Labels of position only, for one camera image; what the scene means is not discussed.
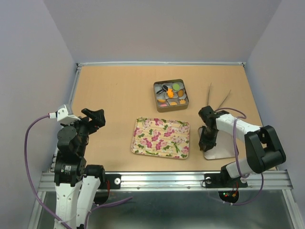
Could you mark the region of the brown tin lid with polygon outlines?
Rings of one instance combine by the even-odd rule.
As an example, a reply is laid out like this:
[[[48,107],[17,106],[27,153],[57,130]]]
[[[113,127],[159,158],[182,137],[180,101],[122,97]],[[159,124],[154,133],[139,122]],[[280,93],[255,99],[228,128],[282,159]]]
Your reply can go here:
[[[216,146],[203,152],[203,156],[207,160],[235,157],[233,137],[224,131],[219,131],[216,138]]]

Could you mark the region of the metal tongs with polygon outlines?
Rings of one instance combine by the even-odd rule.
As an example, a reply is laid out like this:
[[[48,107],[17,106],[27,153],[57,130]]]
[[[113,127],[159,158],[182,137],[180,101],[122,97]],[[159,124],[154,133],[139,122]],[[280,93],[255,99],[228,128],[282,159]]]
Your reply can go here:
[[[226,95],[222,93],[222,97],[221,97],[214,91],[213,84],[210,83],[207,88],[206,105],[211,106],[215,110],[221,108],[230,97],[231,92],[232,90],[230,89]]]

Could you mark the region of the brown cookie tin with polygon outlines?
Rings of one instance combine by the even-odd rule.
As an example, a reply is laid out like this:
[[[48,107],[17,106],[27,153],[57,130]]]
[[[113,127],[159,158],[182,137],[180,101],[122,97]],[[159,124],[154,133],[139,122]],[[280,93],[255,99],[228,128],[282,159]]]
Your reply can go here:
[[[159,113],[185,110],[189,106],[187,90],[182,79],[155,82],[153,91]]]

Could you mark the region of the orange fish cookie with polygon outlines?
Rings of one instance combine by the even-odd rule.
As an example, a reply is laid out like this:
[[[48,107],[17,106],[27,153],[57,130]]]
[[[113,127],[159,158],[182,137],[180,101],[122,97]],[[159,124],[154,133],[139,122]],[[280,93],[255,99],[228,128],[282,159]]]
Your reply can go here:
[[[172,88],[169,88],[166,93],[168,98],[174,98],[174,91],[172,90]]]

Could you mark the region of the green sandwich cookie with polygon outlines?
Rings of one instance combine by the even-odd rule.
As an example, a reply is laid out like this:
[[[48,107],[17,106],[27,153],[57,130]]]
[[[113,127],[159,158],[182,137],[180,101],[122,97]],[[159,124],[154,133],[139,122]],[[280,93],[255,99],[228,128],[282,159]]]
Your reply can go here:
[[[174,91],[179,91],[180,90],[180,85],[178,83],[173,83],[172,88]]]

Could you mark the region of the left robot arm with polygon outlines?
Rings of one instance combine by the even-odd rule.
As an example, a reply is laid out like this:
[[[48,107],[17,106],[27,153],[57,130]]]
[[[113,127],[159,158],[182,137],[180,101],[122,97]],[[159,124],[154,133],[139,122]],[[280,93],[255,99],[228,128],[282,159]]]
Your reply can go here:
[[[63,127],[57,133],[54,169],[56,229],[86,228],[96,191],[106,183],[104,167],[87,165],[84,157],[89,136],[105,126],[104,110],[84,108],[81,112],[84,117],[67,109],[57,112]]]

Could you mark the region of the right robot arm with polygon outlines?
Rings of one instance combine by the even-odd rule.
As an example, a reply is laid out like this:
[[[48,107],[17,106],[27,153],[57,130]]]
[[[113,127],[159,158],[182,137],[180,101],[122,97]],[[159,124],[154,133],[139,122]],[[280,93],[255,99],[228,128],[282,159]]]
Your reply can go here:
[[[230,134],[234,141],[235,162],[222,166],[219,173],[206,174],[203,180],[206,188],[227,188],[235,184],[246,187],[242,178],[251,173],[262,174],[286,161],[286,154],[272,126],[249,124],[243,121],[245,115],[234,117],[228,111],[227,108],[215,111],[206,106],[198,113],[205,124],[199,140],[201,151],[207,153],[217,146],[220,131]]]

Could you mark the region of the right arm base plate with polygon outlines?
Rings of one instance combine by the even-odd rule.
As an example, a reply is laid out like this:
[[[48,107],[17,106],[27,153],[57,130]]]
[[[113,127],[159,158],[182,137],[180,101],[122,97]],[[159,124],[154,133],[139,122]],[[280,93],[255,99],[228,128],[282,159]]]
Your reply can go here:
[[[240,178],[231,178],[220,173],[207,173],[204,175],[204,183],[206,188],[246,188],[247,182],[243,183]]]

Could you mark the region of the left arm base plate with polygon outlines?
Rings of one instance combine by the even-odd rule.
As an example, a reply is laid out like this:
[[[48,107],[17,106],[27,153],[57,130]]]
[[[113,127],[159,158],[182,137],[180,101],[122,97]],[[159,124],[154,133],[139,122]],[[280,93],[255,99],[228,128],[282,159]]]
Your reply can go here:
[[[122,176],[118,173],[106,173],[105,181],[101,182],[98,189],[107,190],[108,184],[110,184],[110,190],[112,189],[120,189],[121,188]]]

